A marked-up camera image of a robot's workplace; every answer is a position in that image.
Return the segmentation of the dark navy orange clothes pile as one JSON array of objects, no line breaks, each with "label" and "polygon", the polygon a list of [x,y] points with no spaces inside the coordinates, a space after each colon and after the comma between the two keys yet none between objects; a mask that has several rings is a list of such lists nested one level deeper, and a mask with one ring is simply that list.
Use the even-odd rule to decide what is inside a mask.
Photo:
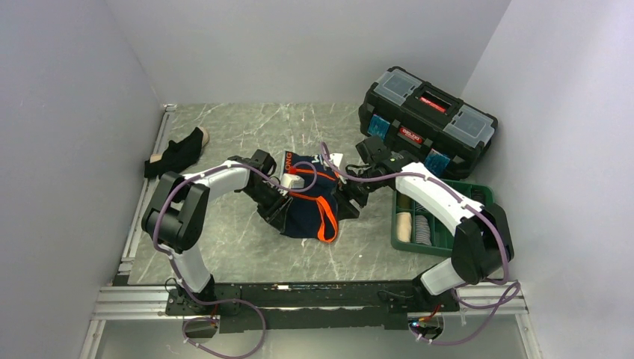
[{"label": "dark navy orange clothes pile", "polygon": [[290,238],[313,238],[331,243],[339,234],[338,203],[334,196],[339,175],[328,167],[320,155],[302,156],[286,151],[283,174],[294,174],[304,185],[314,186],[304,192],[292,192],[281,234]]}]

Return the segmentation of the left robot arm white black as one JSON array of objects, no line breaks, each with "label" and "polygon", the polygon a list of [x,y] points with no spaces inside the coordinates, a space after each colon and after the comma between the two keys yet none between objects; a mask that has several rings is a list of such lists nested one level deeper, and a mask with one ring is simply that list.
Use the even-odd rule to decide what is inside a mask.
[{"label": "left robot arm white black", "polygon": [[250,158],[232,156],[222,165],[192,175],[163,174],[141,220],[155,249],[166,254],[185,304],[197,314],[213,308],[215,280],[207,269],[198,241],[209,201],[230,192],[246,194],[257,213],[273,228],[282,230],[291,196],[272,181],[276,168],[271,155],[257,150]]}]

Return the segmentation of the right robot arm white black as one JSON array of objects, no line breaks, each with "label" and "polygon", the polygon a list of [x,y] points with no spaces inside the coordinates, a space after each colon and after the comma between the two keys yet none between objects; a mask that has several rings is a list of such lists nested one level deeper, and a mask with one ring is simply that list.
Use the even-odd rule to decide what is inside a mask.
[{"label": "right robot arm white black", "polygon": [[357,145],[357,151],[368,166],[352,175],[332,163],[327,145],[321,144],[327,165],[345,179],[346,195],[362,203],[373,191],[390,187],[422,205],[453,235],[450,257],[418,276],[419,285],[412,290],[416,307],[430,310],[450,289],[492,282],[491,274],[498,269],[502,270],[502,278],[496,284],[509,281],[508,265],[514,250],[501,206],[484,205],[461,194],[432,174],[414,154],[392,151],[378,136],[365,138]]}]

